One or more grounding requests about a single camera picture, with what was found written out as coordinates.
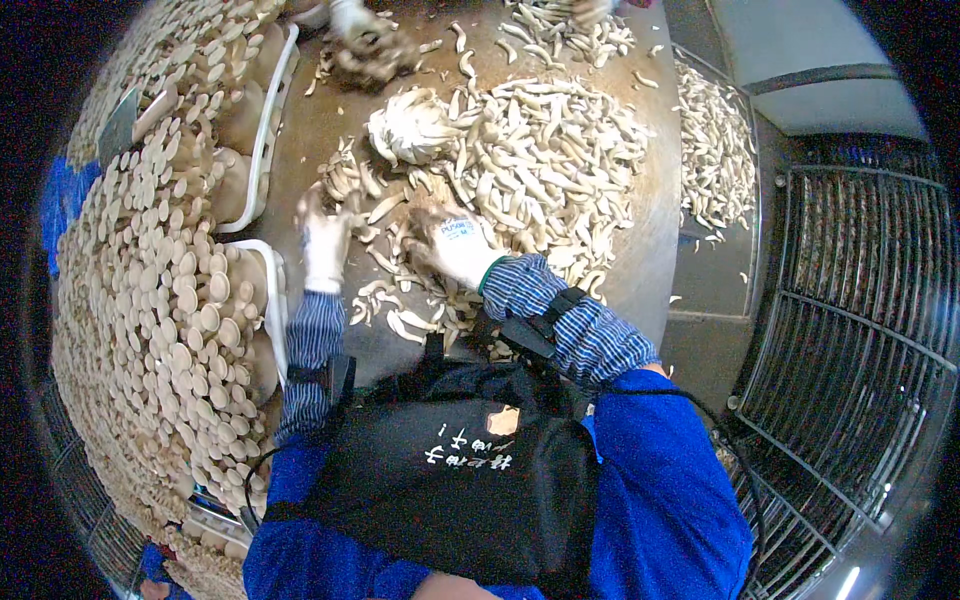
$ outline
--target blue jacket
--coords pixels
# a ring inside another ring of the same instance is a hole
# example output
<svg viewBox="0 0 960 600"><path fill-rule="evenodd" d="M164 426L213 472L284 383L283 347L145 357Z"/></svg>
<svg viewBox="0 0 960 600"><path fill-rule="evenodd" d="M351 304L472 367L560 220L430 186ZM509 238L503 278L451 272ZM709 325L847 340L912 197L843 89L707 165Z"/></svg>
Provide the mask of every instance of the blue jacket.
<svg viewBox="0 0 960 600"><path fill-rule="evenodd" d="M501 261L481 286L495 319L506 310L542 314L564 281L535 254ZM339 296L306 292L287 331L290 364L319 368L343 351L346 315ZM555 325L556 366L581 382L614 390L672 390L649 340L593 300ZM682 396L603 394L585 423L603 457L597 494L590 583L596 598L736 597L753 536L700 418ZM317 434L329 399L319 386L287 387L268 506L301 502L323 468ZM244 562L251 600L410 598L429 574L313 521L264 523ZM505 600L541 600L536 588L487 586Z"/></svg>

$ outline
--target mushroom debris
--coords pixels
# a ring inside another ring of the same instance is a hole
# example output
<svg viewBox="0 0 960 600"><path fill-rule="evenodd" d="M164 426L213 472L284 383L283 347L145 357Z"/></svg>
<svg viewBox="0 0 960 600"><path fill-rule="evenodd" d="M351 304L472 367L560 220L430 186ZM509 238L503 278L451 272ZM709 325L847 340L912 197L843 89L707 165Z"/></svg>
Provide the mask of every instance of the mushroom debris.
<svg viewBox="0 0 960 600"><path fill-rule="evenodd" d="M239 475L272 443L259 410L276 387L261 327L265 265L212 231L231 213L225 206L243 205L235 196L245 194L248 158L224 133L250 133L237 124L253 121L246 113L259 112L258 79L276 67L281 4L150 5L144 14L159 20L138 19L71 140L73 158L84 158L84 140L99 133L91 111L109 113L105 99L121 80L144 89L145 103L168 84L177 89L174 114L140 150L105 167L59 241L51 356L60 397L118 512L161 541L167 521L184 519L195 484L238 514L246 504ZM160 19L154 6L169 15ZM132 47L148 48L150 59L118 58ZM260 514L268 468L252 477ZM242 590L234 571L231 589Z"/></svg>
<svg viewBox="0 0 960 600"><path fill-rule="evenodd" d="M444 134L424 136L437 140L436 146L421 147L412 156L417 164L406 163L396 160L382 133L415 123L406 111L417 110L418 101L435 117L446 111L445 120L428 123L443 122ZM388 326L397 335L422 344L425 333L436 331L444 335L446 349L472 331L482 299L451 279L418 272L408 261L405 210L423 203L459 201L477 214L492 247L540 252L556 275L606 303L598 287L615 259L613 231L634 224L634 177L649 138L656 136L636 122L631 105L622 107L578 80L538 78L482 91L471 79L454 89L449 103L435 90L414 89L390 104L406 108L378 111L368 133L407 181L388 185L382 175L372 175L368 163L357 163L350 142L320 166L314 184L366 218L366 229L355 234L384 272L359 289L351 324L371 325L372 317L387 309ZM434 158L422 164L425 156ZM359 195L350 196L353 191ZM370 201L362 200L365 196L375 201L366 211L359 205ZM426 306L414 306L422 295L407 296L414 286L426 293ZM510 355L500 345L491 352L495 359Z"/></svg>
<svg viewBox="0 0 960 600"><path fill-rule="evenodd" d="M625 57L636 47L634 33L619 16L607 14L599 23L582 30L573 17L574 4L574 0L504 0L505 6L514 7L514 23L501 23L499 29L521 41L523 49L540 57L547 68L561 71L566 70L558 62L564 46L572 51L572 60L598 69L614 55Z"/></svg>
<svg viewBox="0 0 960 600"><path fill-rule="evenodd" d="M725 241L723 229L737 223L749 229L754 208L756 166L753 136L732 85L706 80L696 69L675 60L680 104L682 182L680 224L684 211L711 234L711 245Z"/></svg>

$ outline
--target arm sleeve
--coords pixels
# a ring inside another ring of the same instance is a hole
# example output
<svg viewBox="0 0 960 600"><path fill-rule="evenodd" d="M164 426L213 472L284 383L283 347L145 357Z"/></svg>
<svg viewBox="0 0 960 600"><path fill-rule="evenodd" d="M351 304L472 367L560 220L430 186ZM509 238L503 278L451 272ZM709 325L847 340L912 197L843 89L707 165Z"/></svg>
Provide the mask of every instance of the arm sleeve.
<svg viewBox="0 0 960 600"><path fill-rule="evenodd" d="M596 407L601 468L590 573L604 597L730 598L753 546L703 422L663 375L617 377Z"/></svg>
<svg viewBox="0 0 960 600"><path fill-rule="evenodd" d="M508 257L494 264L480 286L484 309L503 321L507 311L520 317L542 315L557 292L569 287L550 273L539 254ZM631 324L592 298L584 298L555 324L555 366L577 383L599 384L620 374L659 363L657 349Z"/></svg>
<svg viewBox="0 0 960 600"><path fill-rule="evenodd" d="M320 369L331 356L344 350L347 313L339 294L306 291L293 321L287 325L287 353L291 367ZM275 444L291 438L316 438L326 424L330 398L316 383L290 383L284 391L283 416L274 436Z"/></svg>

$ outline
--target white wall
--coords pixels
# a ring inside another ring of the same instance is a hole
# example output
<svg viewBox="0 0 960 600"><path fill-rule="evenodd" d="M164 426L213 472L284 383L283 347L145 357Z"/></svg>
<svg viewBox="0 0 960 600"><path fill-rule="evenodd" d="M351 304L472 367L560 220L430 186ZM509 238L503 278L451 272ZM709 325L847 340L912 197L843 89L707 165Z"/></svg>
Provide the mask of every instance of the white wall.
<svg viewBox="0 0 960 600"><path fill-rule="evenodd" d="M727 41L733 78L754 82L822 66L889 63L841 0L712 0ZM811 84L754 98L754 106L788 135L869 132L926 140L899 82Z"/></svg>

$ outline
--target black apron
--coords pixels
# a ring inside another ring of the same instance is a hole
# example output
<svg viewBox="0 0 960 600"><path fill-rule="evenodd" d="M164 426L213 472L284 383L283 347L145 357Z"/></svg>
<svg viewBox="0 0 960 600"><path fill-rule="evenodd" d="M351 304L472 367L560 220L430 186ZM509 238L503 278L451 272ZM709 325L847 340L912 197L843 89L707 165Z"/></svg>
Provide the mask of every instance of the black apron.
<svg viewBox="0 0 960 600"><path fill-rule="evenodd" d="M516 363L427 356L362 407L338 407L317 484L302 504L271 505L264 521L313 518L480 585L587 597L599 467L563 397L559 378ZM519 408L516 432L489 433L489 416L506 406Z"/></svg>

